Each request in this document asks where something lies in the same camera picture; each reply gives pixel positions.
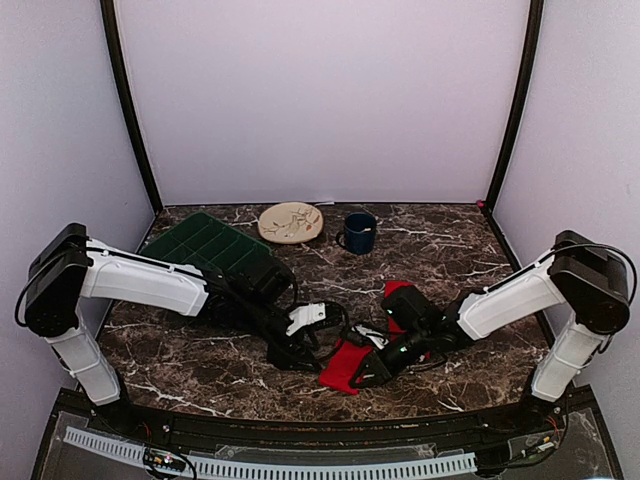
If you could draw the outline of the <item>red santa sock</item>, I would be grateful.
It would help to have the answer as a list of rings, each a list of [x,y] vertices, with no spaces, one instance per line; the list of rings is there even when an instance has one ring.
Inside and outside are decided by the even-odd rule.
[[[429,300],[413,284],[387,282],[382,309],[388,315],[391,339],[395,340],[402,333],[423,327],[430,306]]]
[[[350,386],[350,380],[364,357],[372,350],[370,345],[360,347],[347,341],[342,342],[328,366],[320,373],[319,384],[334,391],[357,395],[359,390]]]

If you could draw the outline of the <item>green divided plastic tray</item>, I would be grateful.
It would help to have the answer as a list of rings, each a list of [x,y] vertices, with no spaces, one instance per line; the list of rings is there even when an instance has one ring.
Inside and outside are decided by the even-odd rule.
[[[274,263],[271,249],[242,231],[206,213],[196,213],[161,234],[140,254],[148,258],[189,264],[225,275],[247,274]]]

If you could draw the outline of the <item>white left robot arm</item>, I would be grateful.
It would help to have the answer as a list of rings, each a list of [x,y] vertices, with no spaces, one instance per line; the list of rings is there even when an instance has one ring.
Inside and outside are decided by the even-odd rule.
[[[123,381],[88,332],[81,299],[223,320],[261,337],[278,369],[317,372],[319,359],[290,329],[293,310],[277,304],[296,287],[293,272],[256,245],[213,240],[202,252],[168,261],[165,255],[150,258],[115,249],[90,237],[84,225],[70,223],[31,263],[14,320],[48,343],[89,401],[103,407],[107,425],[131,436],[141,427],[140,412],[126,402]]]

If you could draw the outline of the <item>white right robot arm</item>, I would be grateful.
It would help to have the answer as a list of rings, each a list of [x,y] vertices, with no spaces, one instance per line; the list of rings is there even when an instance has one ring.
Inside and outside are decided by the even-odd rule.
[[[620,249],[593,243],[571,230],[528,266],[440,309],[416,287],[394,289],[382,309],[400,334],[367,354],[349,380],[352,388],[383,385],[425,353],[465,349],[531,314],[566,305],[570,317],[535,368],[528,396],[510,413],[521,434],[534,432],[591,357],[626,327],[638,270]]]

